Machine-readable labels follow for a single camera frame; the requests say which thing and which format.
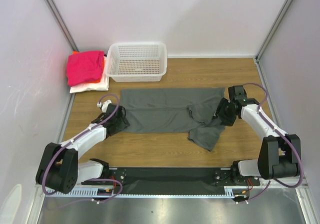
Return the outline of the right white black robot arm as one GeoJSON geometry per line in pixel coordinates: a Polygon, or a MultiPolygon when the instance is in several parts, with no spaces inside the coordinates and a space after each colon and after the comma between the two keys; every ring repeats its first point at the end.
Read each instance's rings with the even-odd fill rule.
{"type": "Polygon", "coordinates": [[[261,139],[257,159],[235,161],[230,179],[242,185],[248,177],[274,180],[287,188],[302,184],[304,169],[301,160],[301,140],[288,134],[263,111],[262,104],[248,98],[244,86],[228,88],[229,98],[222,98],[215,112],[224,126],[232,126],[236,119],[244,120],[261,139]]]}

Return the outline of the grey t shirt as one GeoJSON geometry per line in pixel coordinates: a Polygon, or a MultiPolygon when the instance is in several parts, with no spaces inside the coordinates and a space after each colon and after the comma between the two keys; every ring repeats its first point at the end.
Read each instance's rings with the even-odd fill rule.
{"type": "Polygon", "coordinates": [[[188,140],[212,151],[225,126],[215,117],[224,88],[124,89],[129,133],[187,133],[188,140]]]}

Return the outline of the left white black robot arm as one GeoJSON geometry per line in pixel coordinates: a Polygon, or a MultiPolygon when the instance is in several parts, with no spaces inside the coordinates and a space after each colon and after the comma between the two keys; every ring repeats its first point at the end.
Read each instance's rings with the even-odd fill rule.
{"type": "Polygon", "coordinates": [[[130,123],[123,106],[106,101],[99,103],[99,107],[101,114],[78,135],[59,144],[46,145],[35,176],[43,190],[67,194],[75,185],[109,181],[111,172],[107,162],[91,158],[80,164],[79,159],[94,145],[122,132],[130,123]]]}

